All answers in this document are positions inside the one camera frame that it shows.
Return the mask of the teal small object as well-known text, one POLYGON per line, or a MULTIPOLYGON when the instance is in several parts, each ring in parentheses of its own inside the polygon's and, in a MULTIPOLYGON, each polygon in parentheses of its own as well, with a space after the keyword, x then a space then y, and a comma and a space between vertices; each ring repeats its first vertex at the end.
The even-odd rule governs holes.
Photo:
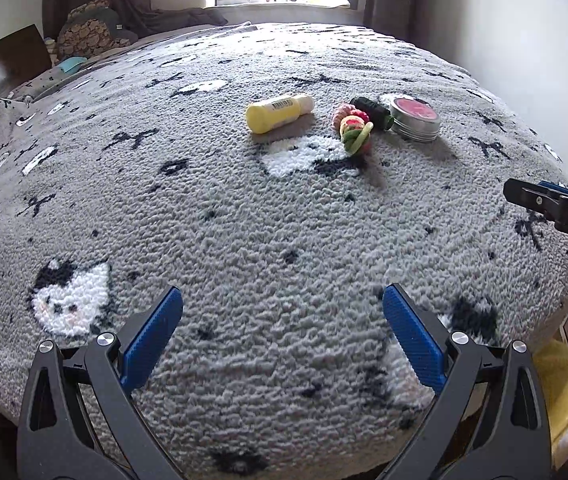
POLYGON ((71 56, 61 61, 57 67, 65 74, 71 75, 79 70, 87 61, 83 56, 71 56))

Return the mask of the grey cat-pattern fleece blanket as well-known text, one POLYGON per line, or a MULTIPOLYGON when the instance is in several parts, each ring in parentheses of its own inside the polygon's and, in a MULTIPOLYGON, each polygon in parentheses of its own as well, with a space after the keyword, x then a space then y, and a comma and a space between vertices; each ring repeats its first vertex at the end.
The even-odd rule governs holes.
POLYGON ((82 344, 169 285, 184 314, 135 400, 192 479, 340 479, 391 460, 433 393, 381 310, 399 283, 453 330, 506 344, 526 312, 503 184, 568 184, 538 133, 461 67, 363 27, 209 29, 0 98, 0 411, 36 345, 82 344), (314 110, 254 134, 247 107, 314 110), (428 103, 438 138, 340 103, 428 103))

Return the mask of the round tin pink lid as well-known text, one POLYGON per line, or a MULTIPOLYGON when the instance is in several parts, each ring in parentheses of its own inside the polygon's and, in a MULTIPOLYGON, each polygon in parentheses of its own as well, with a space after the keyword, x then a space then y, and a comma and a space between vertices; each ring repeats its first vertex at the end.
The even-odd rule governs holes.
POLYGON ((424 143, 438 138, 441 119, 428 103, 408 96, 394 96, 390 106, 394 133, 424 143))

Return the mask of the dark wooden headboard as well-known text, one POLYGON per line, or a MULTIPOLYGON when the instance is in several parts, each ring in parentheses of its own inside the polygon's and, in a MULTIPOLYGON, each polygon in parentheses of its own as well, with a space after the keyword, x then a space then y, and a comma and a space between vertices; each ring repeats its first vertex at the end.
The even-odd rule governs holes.
POLYGON ((0 39, 0 98, 52 67, 35 25, 0 39))

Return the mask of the brown patterned pillow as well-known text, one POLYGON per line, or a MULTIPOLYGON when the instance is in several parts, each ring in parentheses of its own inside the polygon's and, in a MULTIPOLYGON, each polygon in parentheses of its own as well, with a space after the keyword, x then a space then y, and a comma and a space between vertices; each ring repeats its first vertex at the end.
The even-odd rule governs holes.
POLYGON ((93 58, 114 48, 131 46, 137 40, 135 32, 124 27, 111 0, 90 0, 69 12, 56 46, 60 60, 93 58))

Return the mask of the yellow fluffy rug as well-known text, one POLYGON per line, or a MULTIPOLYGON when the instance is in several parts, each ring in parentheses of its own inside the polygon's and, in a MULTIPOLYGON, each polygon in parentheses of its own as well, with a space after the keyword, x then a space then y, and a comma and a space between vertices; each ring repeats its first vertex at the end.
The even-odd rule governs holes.
POLYGON ((557 445, 568 430, 568 345, 551 339, 534 354, 534 366, 546 402, 551 442, 557 445))

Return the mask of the colourful hair scrunchies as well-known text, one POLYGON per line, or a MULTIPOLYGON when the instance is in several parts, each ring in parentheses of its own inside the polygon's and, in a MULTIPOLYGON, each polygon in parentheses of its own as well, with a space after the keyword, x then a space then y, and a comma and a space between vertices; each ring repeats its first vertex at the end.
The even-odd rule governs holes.
POLYGON ((349 103, 340 103, 333 113, 333 127, 349 156, 369 153, 374 125, 363 110, 349 103))

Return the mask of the yellow bottle white cap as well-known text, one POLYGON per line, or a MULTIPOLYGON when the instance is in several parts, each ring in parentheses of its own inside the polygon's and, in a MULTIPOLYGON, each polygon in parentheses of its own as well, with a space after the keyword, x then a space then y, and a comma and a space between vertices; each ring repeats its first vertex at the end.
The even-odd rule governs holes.
POLYGON ((308 94, 300 93, 294 96, 286 94, 250 104, 245 118, 252 133, 264 134, 310 114, 314 107, 314 99, 308 94))

